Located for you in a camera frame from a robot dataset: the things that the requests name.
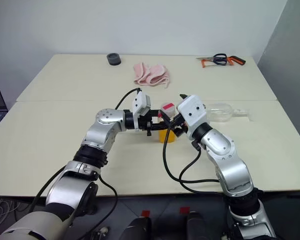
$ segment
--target white table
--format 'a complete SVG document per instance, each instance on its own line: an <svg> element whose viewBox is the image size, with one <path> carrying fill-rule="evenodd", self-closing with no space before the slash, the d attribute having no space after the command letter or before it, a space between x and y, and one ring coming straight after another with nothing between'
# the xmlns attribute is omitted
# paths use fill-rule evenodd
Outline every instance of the white table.
<svg viewBox="0 0 300 240"><path fill-rule="evenodd" d="M72 160L96 112L113 107L116 101L17 102L0 123L0 196L36 195L50 176ZM266 191L300 190L300 136L279 102L225 102L251 112L253 121L237 117L211 125L234 139L255 186ZM161 103L152 101L153 108ZM122 107L129 108L130 104L127 100ZM102 168L103 178L120 195L187 192L165 172L162 147L156 132L152 137L133 130L119 133L108 155L108 165ZM172 173L176 176L196 154L185 135L170 143L167 160ZM203 178L215 178L214 166L204 152L184 176ZM194 188L221 190L218 183L202 183ZM98 195L112 192L99 184Z"/></svg>
<svg viewBox="0 0 300 240"><path fill-rule="evenodd" d="M179 94L196 94L205 101L276 100L252 57L244 66L201 67L195 56L121 55L122 63L108 64L106 55L57 54L17 101L111 101L134 84L134 64L163 64L171 76L163 85L143 87L157 101L178 101Z"/></svg>

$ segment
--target plastic bottle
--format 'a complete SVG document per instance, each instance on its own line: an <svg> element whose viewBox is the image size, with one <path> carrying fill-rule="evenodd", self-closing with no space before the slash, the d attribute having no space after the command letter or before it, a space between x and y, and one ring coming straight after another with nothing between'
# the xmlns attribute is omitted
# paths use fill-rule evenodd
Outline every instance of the plastic bottle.
<svg viewBox="0 0 300 240"><path fill-rule="evenodd" d="M233 109L227 103L218 102L206 106L206 116L211 122L227 122L231 117L248 117L249 111L244 109Z"/></svg>
<svg viewBox="0 0 300 240"><path fill-rule="evenodd" d="M169 118L173 118L176 114L176 107L173 103L164 103L160 109L164 112ZM158 115L158 123L163 122L162 116ZM167 130L159 130L159 141L160 143L164 143L166 139ZM174 142L176 139L176 135L173 131L169 132L168 143Z"/></svg>

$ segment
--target pink cloth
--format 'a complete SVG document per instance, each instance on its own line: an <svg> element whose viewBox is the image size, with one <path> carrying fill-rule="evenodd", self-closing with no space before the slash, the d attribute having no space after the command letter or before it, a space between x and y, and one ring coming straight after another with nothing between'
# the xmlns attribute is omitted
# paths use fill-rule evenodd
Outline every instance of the pink cloth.
<svg viewBox="0 0 300 240"><path fill-rule="evenodd" d="M135 79L134 82L141 86L156 86L158 84L166 84L166 88L170 82L170 75L164 65L158 64L149 67L144 62L133 66Z"/></svg>

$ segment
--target floor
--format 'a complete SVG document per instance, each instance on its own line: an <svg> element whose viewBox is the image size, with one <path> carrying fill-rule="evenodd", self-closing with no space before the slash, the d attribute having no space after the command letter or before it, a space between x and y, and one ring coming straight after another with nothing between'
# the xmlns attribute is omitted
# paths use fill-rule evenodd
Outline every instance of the floor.
<svg viewBox="0 0 300 240"><path fill-rule="evenodd" d="M98 212L95 215L78 217L67 231L67 240L76 240L90 229L112 207L112 197L98 198ZM265 195L262 199L273 228L284 240L300 240L300 193L287 196ZM106 240L117 240L121 233L142 211L150 211L152 220L152 235L154 240L184 240L185 217L180 213L187 209L201 213L213 232L213 240L219 240L224 229L225 204L219 196L200 196L194 194L120 197L112 215L104 221L101 227L109 227ZM26 212L18 212L21 218ZM0 233L14 223L11 213L0 226Z"/></svg>

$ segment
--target red floor marker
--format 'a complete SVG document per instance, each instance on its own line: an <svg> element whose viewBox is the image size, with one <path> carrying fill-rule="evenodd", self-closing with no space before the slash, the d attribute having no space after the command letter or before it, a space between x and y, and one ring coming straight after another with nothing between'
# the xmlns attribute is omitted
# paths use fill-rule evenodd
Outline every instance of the red floor marker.
<svg viewBox="0 0 300 240"><path fill-rule="evenodd" d="M141 213L141 217L148 218L150 216L150 211L149 210L143 210Z"/></svg>
<svg viewBox="0 0 300 240"><path fill-rule="evenodd" d="M188 214L190 212L189 206L180 207L180 214Z"/></svg>

